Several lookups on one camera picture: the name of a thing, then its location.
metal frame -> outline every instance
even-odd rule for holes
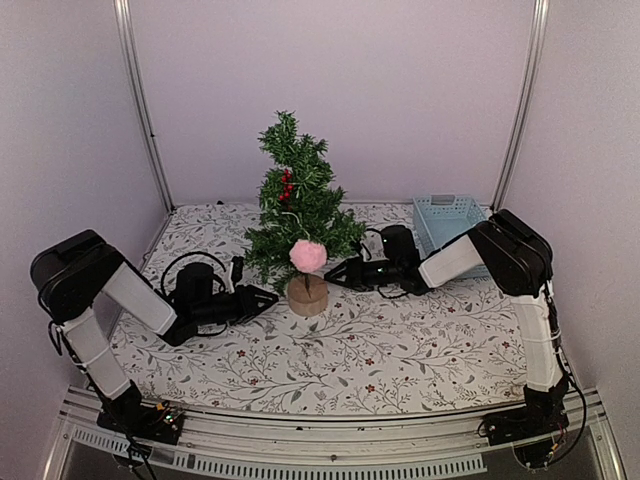
[[[138,112],[138,120],[140,121],[140,128],[142,129],[142,136],[144,138],[149,163],[151,165],[151,173],[153,174],[153,179],[155,180],[156,187],[158,188],[162,205],[167,212],[171,212],[175,209],[175,204],[173,202],[171,190],[169,189],[169,182],[167,181],[167,176],[160,159],[160,151],[158,150],[156,136],[151,124],[151,116],[149,115],[149,108],[144,95],[142,75],[140,73],[138,54],[136,52],[136,44],[133,37],[129,0],[114,0],[113,3],[116,10],[120,42],[122,44],[122,54],[124,55],[133,100]]]
[[[544,34],[547,26],[547,16],[549,12],[549,0],[536,0],[533,10],[533,23],[531,25],[531,37],[529,39],[529,52],[527,54],[527,62],[525,66],[524,81],[522,83],[522,91],[520,92],[520,100],[518,102],[518,110],[516,118],[511,130],[507,153],[502,164],[500,177],[496,190],[493,194],[491,202],[492,210],[499,210],[504,204],[509,189],[509,184],[513,177],[513,172],[520,152],[522,138],[524,135],[531,98],[533,96],[533,87],[538,75],[540,65],[540,57],[542,56],[542,47],[544,45]]]
[[[163,206],[167,212],[171,212],[175,209],[175,203],[173,201],[173,197],[169,189],[169,182],[160,158],[160,151],[156,142],[156,136],[151,124],[149,108],[144,94],[142,75],[140,72],[140,65],[138,63],[138,54],[133,34],[131,11],[129,9],[129,0],[114,0],[114,6],[116,11],[116,20],[118,23],[118,31],[120,33],[120,41],[122,43],[122,52],[127,67],[133,99],[138,112],[140,128],[142,129],[145,146],[149,156],[151,171]],[[520,99],[518,101],[516,117],[511,129],[507,152],[490,204],[493,211],[499,210],[504,204],[511,179],[513,177],[518,154],[520,152],[520,146],[522,144],[524,129],[533,95],[533,88],[538,73],[540,58],[542,56],[548,11],[549,0],[535,0],[531,36],[529,39],[529,49],[525,65],[525,75],[522,83],[522,90],[520,92]]]
[[[160,230],[158,230],[156,235],[153,237],[153,240],[151,241],[151,245],[149,246],[149,249],[142,255],[142,262],[140,264],[140,269],[139,269],[141,272],[144,271],[145,268],[147,268],[147,265],[149,265],[149,261],[151,260],[151,254],[155,251],[156,248],[158,248],[158,245],[160,244],[162,237],[164,237],[164,232],[166,232],[167,228],[169,228],[174,212],[175,210],[165,215],[162,225],[160,226]]]
[[[589,407],[587,425],[603,478],[624,479],[600,397],[593,389],[585,395]],[[380,473],[387,471],[389,478],[393,476],[397,480],[450,478],[451,474],[457,473],[456,464],[469,461],[474,463],[476,471],[481,471],[485,468],[483,454],[545,438],[491,447],[486,438],[478,437],[476,428],[485,414],[521,405],[514,403],[475,412],[424,413],[384,419],[374,415],[357,419],[292,418],[185,406],[184,430],[177,446],[142,443],[153,447],[149,459],[152,464],[203,477],[318,480],[318,472],[322,472],[323,479],[340,480],[364,479],[365,473],[371,472],[373,479],[374,471],[378,472],[376,478],[384,478]],[[570,420],[569,430],[577,430],[582,420],[582,403],[576,392],[565,397],[565,407]],[[94,393],[69,389],[60,410],[57,441],[47,462],[44,480],[60,479],[72,441],[124,455],[128,444],[124,436],[96,426],[100,408]],[[445,473],[445,465],[448,465],[449,475],[416,476],[420,469],[426,471],[429,467],[432,471],[442,467],[442,473]]]

white backdrop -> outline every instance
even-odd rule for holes
[[[164,212],[113,4],[3,2],[0,25],[0,409],[11,412],[0,416],[0,478],[42,479],[62,399],[81,375],[49,341],[29,265],[87,228],[138,264]],[[111,320],[114,309],[97,313]]]
[[[532,1],[132,2],[176,202],[255,197],[275,110],[329,141],[354,199],[489,202],[515,116]]]

black wire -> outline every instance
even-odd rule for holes
[[[219,332],[215,332],[215,333],[198,333],[195,336],[196,337],[217,337],[218,335],[222,335],[224,332],[227,331],[227,328],[229,328],[229,322],[224,324],[224,328],[222,330],[220,330]]]
[[[172,261],[167,268],[164,269],[164,272],[162,272],[162,276],[160,277],[160,291],[162,292],[162,294],[165,297],[167,296],[167,292],[166,292],[166,290],[164,288],[164,281],[166,280],[167,274],[169,273],[169,270],[171,270],[171,267],[173,267],[180,260],[183,260],[183,259],[185,259],[187,257],[194,257],[196,255],[202,255],[203,257],[210,258],[211,260],[217,262],[218,265],[220,265],[222,267],[222,271],[223,272],[227,271],[227,269],[224,266],[224,263],[222,263],[218,257],[216,257],[215,255],[211,255],[209,252],[200,252],[200,251],[198,251],[198,252],[188,252],[188,253],[185,253],[184,255],[180,255],[178,258],[176,258],[174,261]]]
[[[573,379],[571,378],[572,374],[567,372],[567,370],[564,368],[559,351],[556,353],[556,357],[558,359],[558,365],[560,365],[560,370],[562,370],[562,373],[567,377],[567,380],[569,380],[569,383],[571,384],[571,386],[574,388],[576,392],[578,392],[578,395],[580,395],[580,400],[582,401],[582,425],[580,425],[580,431],[578,431],[578,435],[574,439],[573,443],[570,446],[568,446],[564,452],[562,452],[562,455],[551,460],[547,466],[555,465],[564,457],[569,455],[569,453],[571,453],[571,451],[575,448],[575,446],[580,441],[580,438],[582,437],[584,429],[587,425],[587,399],[584,397],[584,393],[582,393],[582,390],[578,388],[578,385],[576,384],[576,382],[574,382]]]
[[[104,246],[103,243],[98,243],[97,245],[94,245],[93,247],[89,248],[87,251],[82,252],[82,254],[80,254],[78,257],[74,258],[74,261],[78,262],[79,260],[82,260],[83,258],[88,257],[91,253],[93,253],[95,250],[100,249],[102,246]],[[51,309],[49,308],[49,306],[46,303],[44,303],[44,299],[42,298],[43,294],[44,294],[44,291],[46,290],[46,288],[49,285],[51,285],[53,283],[54,280],[62,277],[72,267],[73,267],[72,263],[69,263],[68,265],[66,265],[62,270],[60,270],[58,273],[56,273],[53,277],[49,278],[44,283],[44,285],[42,285],[40,290],[38,290],[38,305],[40,305],[40,308],[42,308],[47,313],[47,315],[49,315],[51,318],[53,318],[53,313],[51,312]]]
[[[58,332],[58,330],[56,330],[56,336],[54,337],[53,336],[53,330],[51,330],[51,327],[53,327],[55,324],[56,324],[56,322],[54,322],[53,320],[51,320],[49,322],[49,327],[47,328],[49,330],[49,340],[51,340],[51,343],[53,344],[53,348],[56,349],[56,352],[58,352],[58,355],[62,356],[62,345],[60,343],[60,332]]]
[[[371,259],[373,258],[373,255],[371,255],[371,250],[369,250],[369,249],[367,248],[367,246],[364,244],[364,242],[362,242],[362,243],[360,244],[360,246],[366,250],[367,255],[369,256],[369,258],[367,258],[367,260],[366,260],[366,261],[368,262],[369,260],[371,260]]]
[[[111,408],[111,405],[109,404],[109,399],[100,391],[100,389],[97,387],[97,385],[95,384],[95,382],[93,381],[91,376],[86,371],[85,371],[85,373],[87,374],[87,378],[89,379],[89,382],[91,384],[93,384],[93,387],[94,387],[94,389],[96,391],[96,394],[98,395],[98,397],[102,401],[102,406],[104,407],[106,412],[109,414],[109,416],[113,419],[113,421],[116,423],[118,428],[120,430],[122,430],[122,433],[124,433],[125,438],[129,442],[129,449],[128,449],[129,450],[129,452],[128,452],[129,453],[129,461],[133,462],[132,451],[135,450],[136,453],[138,455],[140,455],[140,457],[142,457],[142,461],[144,463],[144,466],[147,469],[147,471],[149,472],[149,475],[151,475],[152,480],[158,480],[158,477],[156,477],[156,474],[153,471],[153,468],[151,468],[151,464],[149,463],[149,460],[147,459],[148,454],[144,451],[144,449],[140,446],[140,444],[136,441],[136,439],[133,438],[133,435],[131,435],[131,433],[129,433],[129,429],[127,427],[125,427],[122,424],[122,422],[120,422],[120,419],[118,418],[118,415],[115,414],[115,412]],[[132,468],[131,471],[134,472],[136,477],[138,477],[139,479],[145,480],[144,477],[142,477],[138,472],[135,471],[135,467]]]
[[[476,435],[478,435],[480,438],[487,438],[487,435],[480,435],[480,429],[483,427],[484,422],[486,422],[486,420],[485,420],[485,419],[483,419],[483,420],[480,422],[480,425],[478,425],[478,428],[476,428]]]
[[[398,298],[406,297],[407,295],[409,295],[409,292],[404,292],[399,295],[391,295],[391,296],[385,295],[384,293],[382,293],[382,290],[380,290],[380,287],[378,287],[378,293],[382,298],[386,300],[397,300]]]

wooden base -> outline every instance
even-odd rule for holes
[[[329,304],[327,282],[317,275],[309,275],[309,291],[304,284],[304,275],[295,277],[287,288],[289,307],[302,317],[313,317],[322,313]]]

mini christmas tree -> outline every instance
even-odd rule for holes
[[[352,211],[339,209],[344,190],[329,188],[334,174],[324,160],[327,142],[298,135],[294,115],[276,113],[279,122],[258,138],[275,167],[260,190],[261,228],[247,232],[252,247],[246,260],[263,283],[275,277],[273,286],[282,294],[296,275],[308,275],[328,258],[352,255],[366,227]]]

